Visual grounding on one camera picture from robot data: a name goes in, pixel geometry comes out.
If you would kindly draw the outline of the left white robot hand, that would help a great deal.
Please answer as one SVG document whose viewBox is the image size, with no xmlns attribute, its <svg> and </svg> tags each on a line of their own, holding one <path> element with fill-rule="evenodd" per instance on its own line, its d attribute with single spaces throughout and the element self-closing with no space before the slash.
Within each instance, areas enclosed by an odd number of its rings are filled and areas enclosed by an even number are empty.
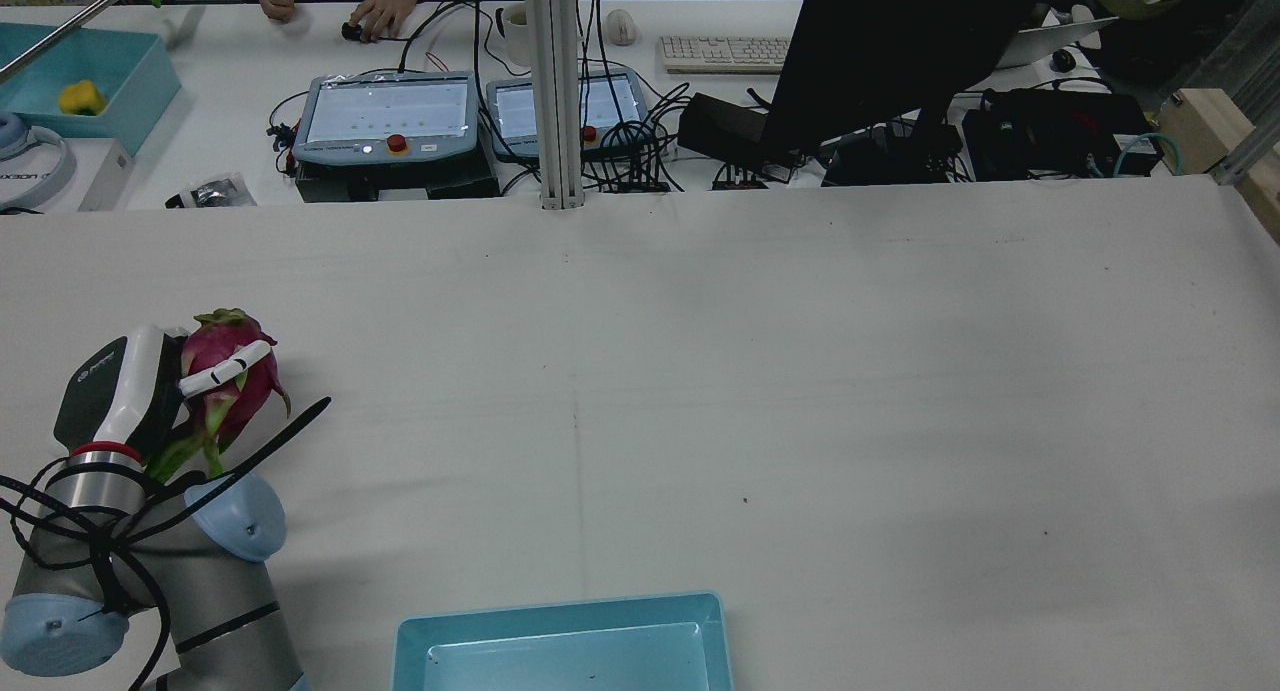
<svg viewBox="0 0 1280 691">
<path fill-rule="evenodd" d="M 186 337 L 155 325 L 116 337 L 68 381 L 54 438 L 68 450 L 68 465 L 97 453 L 140 468 L 166 445 L 187 401 L 205 401 L 219 386 L 234 384 L 274 352 L 271 340 L 251 340 L 211 369 L 184 372 Z"/>
</svg>

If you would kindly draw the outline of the person's left hand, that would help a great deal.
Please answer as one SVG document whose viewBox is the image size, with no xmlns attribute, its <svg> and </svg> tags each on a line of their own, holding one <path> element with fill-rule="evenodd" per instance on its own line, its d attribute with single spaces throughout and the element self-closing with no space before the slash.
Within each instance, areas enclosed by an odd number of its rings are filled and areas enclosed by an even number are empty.
<svg viewBox="0 0 1280 691">
<path fill-rule="evenodd" d="M 355 6 L 347 24 L 360 27 L 360 40 L 372 44 L 381 38 L 394 38 L 419 0 L 362 0 Z"/>
</svg>

